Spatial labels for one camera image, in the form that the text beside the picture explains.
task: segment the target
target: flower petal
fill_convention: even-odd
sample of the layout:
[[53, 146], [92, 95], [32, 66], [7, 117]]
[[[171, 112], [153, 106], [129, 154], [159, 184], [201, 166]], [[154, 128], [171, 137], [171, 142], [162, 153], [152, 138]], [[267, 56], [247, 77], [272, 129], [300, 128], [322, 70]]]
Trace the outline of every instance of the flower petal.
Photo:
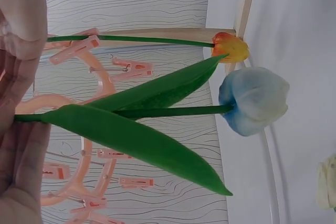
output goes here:
[[228, 33], [218, 33], [213, 38], [215, 47], [212, 49], [212, 56], [229, 54], [222, 59], [222, 63], [237, 63], [245, 60], [248, 55], [247, 44], [236, 36]]
[[219, 88], [219, 103], [235, 108], [222, 116], [238, 134], [256, 134], [287, 111], [288, 90], [289, 84], [268, 69], [233, 71]]

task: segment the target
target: green leaf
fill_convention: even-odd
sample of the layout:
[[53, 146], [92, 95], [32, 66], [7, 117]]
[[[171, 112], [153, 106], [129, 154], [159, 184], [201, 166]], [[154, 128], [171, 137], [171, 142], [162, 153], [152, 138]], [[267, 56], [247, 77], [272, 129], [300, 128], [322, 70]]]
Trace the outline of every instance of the green leaf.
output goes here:
[[222, 195], [232, 195], [215, 170], [171, 137], [114, 113], [87, 105], [67, 105], [42, 115], [42, 121], [127, 153]]
[[200, 88], [213, 74], [219, 61], [226, 56], [211, 57], [87, 105], [111, 112], [170, 107]]

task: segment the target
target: blue tulip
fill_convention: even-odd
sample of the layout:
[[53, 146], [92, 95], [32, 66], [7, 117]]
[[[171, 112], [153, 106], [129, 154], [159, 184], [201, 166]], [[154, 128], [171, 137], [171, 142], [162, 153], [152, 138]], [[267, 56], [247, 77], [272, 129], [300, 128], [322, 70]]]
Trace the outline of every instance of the blue tulip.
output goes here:
[[289, 83], [266, 68], [231, 72], [219, 87], [220, 105], [233, 105], [222, 116], [242, 136], [259, 133], [288, 109]]

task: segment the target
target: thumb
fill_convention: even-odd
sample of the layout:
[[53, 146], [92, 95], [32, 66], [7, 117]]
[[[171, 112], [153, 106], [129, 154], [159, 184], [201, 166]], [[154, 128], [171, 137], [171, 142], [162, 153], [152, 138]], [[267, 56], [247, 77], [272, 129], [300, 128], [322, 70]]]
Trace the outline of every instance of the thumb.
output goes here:
[[10, 128], [15, 114], [15, 103], [11, 99], [0, 100], [0, 137]]

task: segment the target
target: wood grain wallpaper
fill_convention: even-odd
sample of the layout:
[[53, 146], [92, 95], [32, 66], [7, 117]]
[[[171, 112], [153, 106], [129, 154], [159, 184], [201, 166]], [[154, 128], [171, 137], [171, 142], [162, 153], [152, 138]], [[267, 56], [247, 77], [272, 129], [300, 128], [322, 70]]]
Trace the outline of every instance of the wood grain wallpaper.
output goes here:
[[[100, 30], [204, 27], [206, 8], [207, 0], [48, 0], [49, 33], [68, 35], [91, 27]], [[93, 53], [106, 68], [111, 67], [112, 57], [153, 64], [153, 76], [116, 82], [117, 91], [137, 86], [203, 59], [202, 48], [175, 45], [102, 48], [95, 49]], [[84, 101], [95, 94], [97, 79], [77, 58], [57, 66], [43, 60], [34, 87], [29, 89], [25, 100], [33, 97], [33, 90], [35, 94], [56, 93]], [[211, 104], [211, 94], [206, 84], [176, 106]], [[168, 134], [199, 153], [223, 176], [214, 116], [143, 119], [142, 123]], [[100, 147], [93, 144], [94, 150]], [[81, 158], [80, 150], [79, 136], [53, 127], [46, 161], [67, 164], [73, 174]], [[103, 164], [102, 159], [92, 157], [89, 172], [83, 181], [87, 189], [95, 188]], [[118, 178], [128, 176], [153, 178], [154, 186], [123, 189], [118, 184]], [[42, 193], [57, 191], [68, 180], [44, 179]], [[136, 159], [117, 161], [105, 197], [108, 200], [107, 208], [97, 210], [97, 213], [125, 224], [228, 223], [225, 197]], [[78, 202], [66, 199], [59, 204], [43, 207], [44, 223], [64, 223], [74, 216], [70, 209], [81, 206]]]
[[49, 33], [204, 27], [207, 0], [47, 0]]

